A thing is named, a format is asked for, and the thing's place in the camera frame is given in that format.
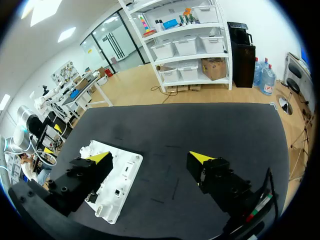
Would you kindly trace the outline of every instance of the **ceiling light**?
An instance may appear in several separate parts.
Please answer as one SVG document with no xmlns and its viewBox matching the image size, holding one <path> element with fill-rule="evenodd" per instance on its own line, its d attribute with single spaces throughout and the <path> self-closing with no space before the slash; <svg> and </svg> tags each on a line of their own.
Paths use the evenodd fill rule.
<svg viewBox="0 0 320 240">
<path fill-rule="evenodd" d="M 28 14 L 34 9 L 35 5 L 39 2 L 39 0 L 29 0 L 24 6 L 23 13 L 21 19 L 24 19 Z"/>
<path fill-rule="evenodd" d="M 107 19 L 106 21 L 104 21 L 104 24 L 108 24 L 108 23 L 111 23 L 113 22 L 114 20 L 118 20 L 118 17 L 117 16 L 112 16 L 110 17 L 109 19 Z"/>
<path fill-rule="evenodd" d="M 1 103 L 0 103 L 0 111 L 5 109 L 9 99 L 10 99 L 10 95 L 5 94 L 3 99 L 2 99 L 2 101 L 1 101 Z"/>
<path fill-rule="evenodd" d="M 38 1 L 33 9 L 31 25 L 41 22 L 42 20 L 56 14 L 62 0 L 42 0 Z"/>
<path fill-rule="evenodd" d="M 65 40 L 67 38 L 70 38 L 75 30 L 76 30 L 76 27 L 74 26 L 74 27 L 62 32 L 59 39 L 58 39 L 58 43 L 60 43 L 61 41 Z"/>
</svg>

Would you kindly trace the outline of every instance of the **workbench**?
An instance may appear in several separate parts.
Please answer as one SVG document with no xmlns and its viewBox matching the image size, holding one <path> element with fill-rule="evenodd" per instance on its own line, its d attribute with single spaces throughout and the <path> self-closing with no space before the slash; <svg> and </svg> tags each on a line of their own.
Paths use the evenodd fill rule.
<svg viewBox="0 0 320 240">
<path fill-rule="evenodd" d="M 78 116 L 78 114 L 76 112 L 74 112 L 71 108 L 70 105 L 77 103 L 84 111 L 87 111 L 88 108 L 91 108 L 93 105 L 96 104 L 109 104 L 109 107 L 113 107 L 112 102 L 110 101 L 110 99 L 107 97 L 107 95 L 104 93 L 104 91 L 101 89 L 101 87 L 99 86 L 99 84 L 97 83 L 97 81 L 100 80 L 99 77 L 96 77 L 94 80 L 90 81 L 88 83 L 87 86 L 85 86 L 83 89 L 81 89 L 79 91 L 79 93 L 77 94 L 77 96 L 75 98 L 71 98 L 70 96 L 62 103 L 62 106 L 66 106 L 68 108 L 68 110 L 77 118 L 80 119 L 80 117 Z M 81 101 L 81 98 L 83 96 L 84 93 L 86 93 L 92 86 L 95 86 L 95 88 L 99 91 L 99 93 L 101 94 L 101 96 L 103 97 L 103 101 L 97 101 L 97 102 L 91 102 L 88 103 L 87 106 L 85 104 L 83 104 L 84 101 Z"/>
<path fill-rule="evenodd" d="M 279 213 L 286 199 L 289 156 L 278 112 L 269 104 L 197 103 L 91 108 L 79 120 L 57 158 L 57 179 L 90 140 L 143 155 L 116 224 L 97 218 L 84 202 L 69 218 L 109 234 L 142 238 L 207 240 L 230 218 L 188 172 L 187 153 L 223 157 L 251 190 L 271 167 Z M 274 207 L 265 216 L 266 229 Z"/>
</svg>

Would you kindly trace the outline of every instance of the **tripod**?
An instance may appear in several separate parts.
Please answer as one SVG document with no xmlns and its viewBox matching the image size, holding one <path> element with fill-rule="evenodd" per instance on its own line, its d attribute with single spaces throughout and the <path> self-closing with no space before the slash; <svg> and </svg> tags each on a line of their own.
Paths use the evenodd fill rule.
<svg viewBox="0 0 320 240">
<path fill-rule="evenodd" d="M 296 159 L 295 161 L 295 164 L 294 164 L 294 167 L 293 167 L 293 170 L 290 174 L 290 177 L 289 177 L 289 182 L 292 181 L 292 180 L 298 180 L 298 179 L 302 179 L 302 177 L 304 176 L 304 173 L 301 175 L 301 176 L 298 176 L 298 177 L 295 177 L 295 178 L 292 178 L 292 175 L 294 174 L 294 171 L 296 169 L 296 166 L 297 166 L 297 163 L 299 161 L 299 158 L 300 158 L 300 155 L 301 155 L 301 152 L 304 152 L 308 157 L 308 152 L 305 150 L 306 148 L 306 143 L 308 144 L 309 146 L 309 136 L 308 136 L 308 131 L 307 131 L 307 126 L 309 124 L 311 124 L 311 121 L 313 120 L 313 118 L 311 117 L 310 120 L 307 122 L 306 125 L 304 125 L 304 129 L 302 130 L 302 132 L 300 133 L 300 135 L 296 138 L 296 140 L 291 144 L 291 149 L 298 149 L 298 147 L 295 147 L 294 144 L 296 142 L 298 142 L 299 138 L 303 135 L 303 140 L 300 142 L 300 143 L 303 143 L 303 148 L 300 148 L 300 151 L 299 151 L 299 154 L 298 154 L 298 158 Z"/>
</svg>

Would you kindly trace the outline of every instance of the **wooden floor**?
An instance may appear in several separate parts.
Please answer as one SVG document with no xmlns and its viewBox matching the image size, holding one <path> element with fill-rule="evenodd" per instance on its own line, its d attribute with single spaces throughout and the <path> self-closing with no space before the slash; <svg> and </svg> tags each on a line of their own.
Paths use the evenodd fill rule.
<svg viewBox="0 0 320 240">
<path fill-rule="evenodd" d="M 108 82 L 101 86 L 102 90 L 109 97 L 115 106 L 132 106 L 132 105 L 153 105 L 161 104 L 166 95 L 156 91 L 151 91 L 154 86 L 159 86 L 159 82 L 150 64 L 142 65 L 127 71 L 120 72 L 108 79 Z M 288 96 L 289 89 L 276 83 L 276 88 L 271 96 L 264 95 L 257 87 L 254 88 L 237 88 L 233 85 L 232 90 L 228 90 L 226 84 L 202 85 L 200 91 L 179 92 L 176 96 L 170 96 L 165 104 L 172 103 L 270 103 L 275 102 L 278 108 L 283 128 L 285 131 L 286 141 L 290 158 L 290 173 L 294 168 L 298 158 L 299 150 L 291 150 L 291 143 L 299 136 L 305 126 L 305 119 L 301 109 L 306 106 L 299 102 L 298 95 L 295 93 L 291 98 L 293 114 L 285 114 L 278 103 L 281 96 Z M 92 94 L 92 102 L 102 101 L 103 98 L 98 91 Z M 97 104 L 95 107 L 107 107 L 108 104 Z M 298 177 L 304 172 L 304 165 L 307 157 L 301 154 L 293 177 Z M 299 180 L 289 182 L 285 207 L 288 206 L 296 190 L 299 187 Z"/>
</svg>

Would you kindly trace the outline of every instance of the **white shelving unit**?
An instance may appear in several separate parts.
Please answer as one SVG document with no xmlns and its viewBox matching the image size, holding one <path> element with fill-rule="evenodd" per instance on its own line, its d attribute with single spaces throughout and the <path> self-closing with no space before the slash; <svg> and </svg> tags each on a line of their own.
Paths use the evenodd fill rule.
<svg viewBox="0 0 320 240">
<path fill-rule="evenodd" d="M 126 6 L 128 0 L 118 0 L 121 4 L 124 12 L 128 16 L 129 21 L 131 22 L 136 34 L 138 35 L 142 46 L 145 50 L 146 55 L 148 56 L 154 73 L 159 81 L 161 89 L 163 92 L 166 91 L 165 87 L 169 86 L 181 86 L 181 85 L 196 85 L 196 84 L 228 84 L 228 89 L 232 89 L 232 73 L 233 73 L 233 64 L 232 64 L 232 50 L 231 50 L 231 40 L 230 34 L 228 30 L 228 25 L 225 20 L 224 12 L 221 7 L 219 0 L 139 0 L 136 3 L 130 4 Z M 188 7 L 196 7 L 203 5 L 213 5 L 216 6 L 218 22 L 217 23 L 199 23 L 199 24 L 189 24 L 186 26 L 175 27 L 171 29 L 167 29 L 164 31 L 160 31 L 150 35 L 148 37 L 143 37 L 143 33 L 140 32 L 136 22 L 139 16 L 143 16 L 148 26 L 152 29 L 154 27 L 154 23 L 156 19 L 162 19 L 163 22 L 166 22 L 166 14 L 168 12 L 171 15 L 181 15 L 183 13 L 184 6 Z M 210 33 L 214 31 L 215 33 L 218 31 L 221 33 L 223 38 L 223 46 L 225 53 L 206 53 L 204 48 L 200 45 L 198 46 L 197 54 L 195 55 L 186 55 L 180 56 L 178 52 L 175 53 L 173 57 L 165 58 L 165 59 L 153 59 L 152 54 L 147 46 L 147 42 L 150 40 L 155 40 L 155 42 L 162 41 L 164 39 L 173 39 L 177 37 L 181 37 L 185 34 L 199 35 L 203 33 Z M 179 79 L 175 82 L 165 82 L 159 72 L 157 71 L 157 65 L 163 65 L 166 63 L 179 62 L 184 60 L 194 60 L 194 59 L 206 59 L 206 58 L 225 58 L 227 65 L 227 74 L 226 77 L 211 80 L 206 75 L 202 73 L 202 68 L 199 66 L 198 70 L 198 79 L 195 80 L 183 80 Z"/>
</svg>

